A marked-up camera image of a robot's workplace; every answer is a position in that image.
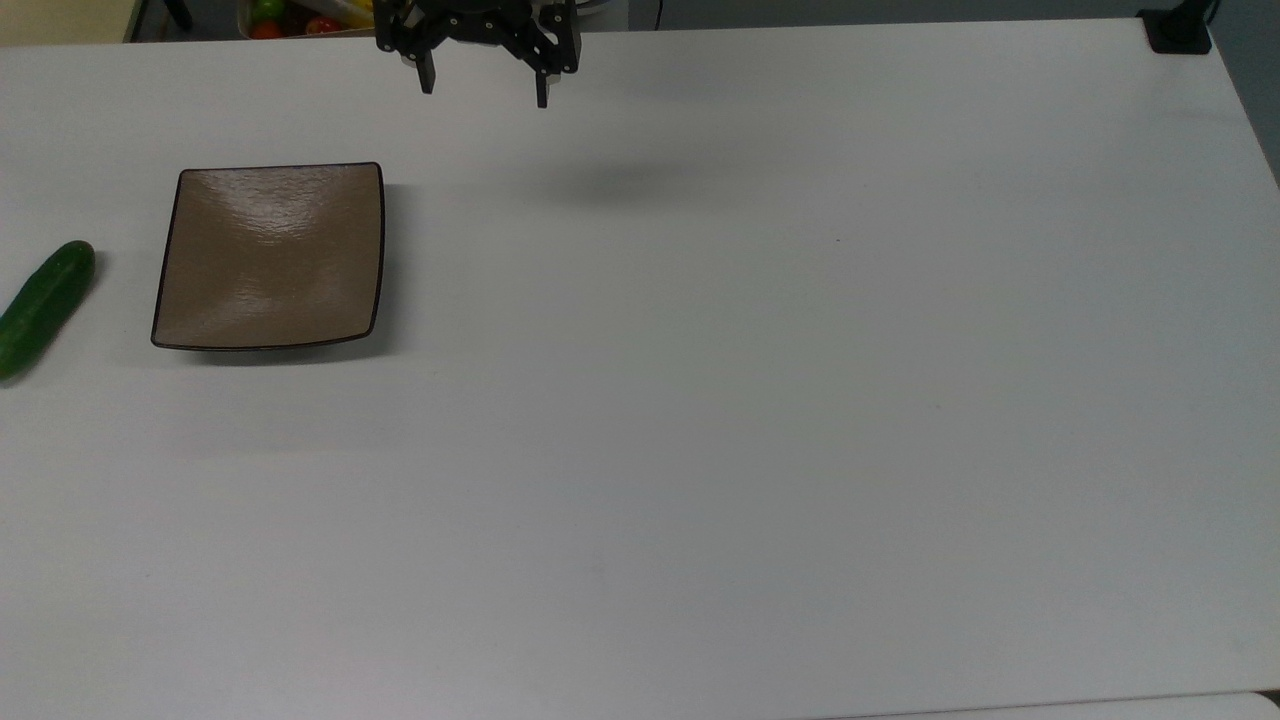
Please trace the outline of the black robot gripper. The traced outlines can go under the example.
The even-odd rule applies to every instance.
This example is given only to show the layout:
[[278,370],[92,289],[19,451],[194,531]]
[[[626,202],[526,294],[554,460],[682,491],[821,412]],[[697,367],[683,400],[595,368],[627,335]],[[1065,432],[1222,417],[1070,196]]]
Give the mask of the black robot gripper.
[[538,106],[550,85],[579,70],[581,32],[575,1],[378,1],[376,45],[415,69],[420,91],[434,92],[433,50],[445,40],[506,47],[535,74]]

